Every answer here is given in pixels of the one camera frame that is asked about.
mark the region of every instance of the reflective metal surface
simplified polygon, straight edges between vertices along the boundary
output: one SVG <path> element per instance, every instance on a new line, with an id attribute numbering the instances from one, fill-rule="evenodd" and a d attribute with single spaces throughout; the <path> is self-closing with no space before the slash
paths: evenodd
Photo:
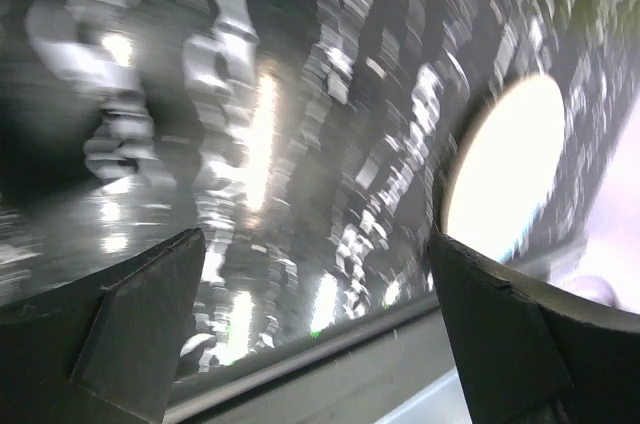
<path id="1" fill-rule="evenodd" d="M 636 1 L 0 0 L 3 298 L 198 225 L 180 376 L 419 298 L 464 122 L 538 71 L 565 147 L 518 253 L 555 243 L 634 92 Z"/>

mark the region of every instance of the bright light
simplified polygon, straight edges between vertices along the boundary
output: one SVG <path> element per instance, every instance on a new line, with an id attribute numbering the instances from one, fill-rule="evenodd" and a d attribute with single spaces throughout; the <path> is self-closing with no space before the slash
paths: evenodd
<path id="1" fill-rule="evenodd" d="M 320 281 L 316 296 L 313 320 L 311 321 L 312 336 L 317 336 L 320 331 L 333 324 L 337 294 L 338 283 L 335 277 L 325 274 Z"/>
<path id="2" fill-rule="evenodd" d="M 387 287 L 387 292 L 384 294 L 384 305 L 385 307 L 389 307 L 398 300 L 400 296 L 400 283 L 395 280 L 393 281 L 389 287 Z"/>
<path id="3" fill-rule="evenodd" d="M 131 41 L 120 34 L 108 34 L 102 38 L 102 47 L 111 53 L 116 63 L 129 66 L 133 48 Z"/>
<path id="4" fill-rule="evenodd" d="M 260 76 L 258 102 L 249 136 L 246 189 L 247 205 L 252 211 L 260 210 L 267 190 L 273 147 L 276 98 L 276 82 L 271 76 L 263 74 Z"/>
<path id="5" fill-rule="evenodd" d="M 112 234 L 102 239 L 101 247 L 104 252 L 113 253 L 124 250 L 129 245 L 129 239 L 123 234 Z"/>
<path id="6" fill-rule="evenodd" d="M 249 332 L 253 316 L 251 294 L 241 292 L 233 299 L 229 317 L 229 342 L 220 359 L 220 364 L 229 366 L 249 353 Z"/>
<path id="7" fill-rule="evenodd" d="M 126 194 L 131 190 L 132 182 L 130 177 L 123 177 L 102 187 L 105 194 Z"/>
<path id="8" fill-rule="evenodd" d="M 103 222 L 114 222 L 120 219 L 120 206 L 115 202 L 107 201 L 100 209 Z"/>

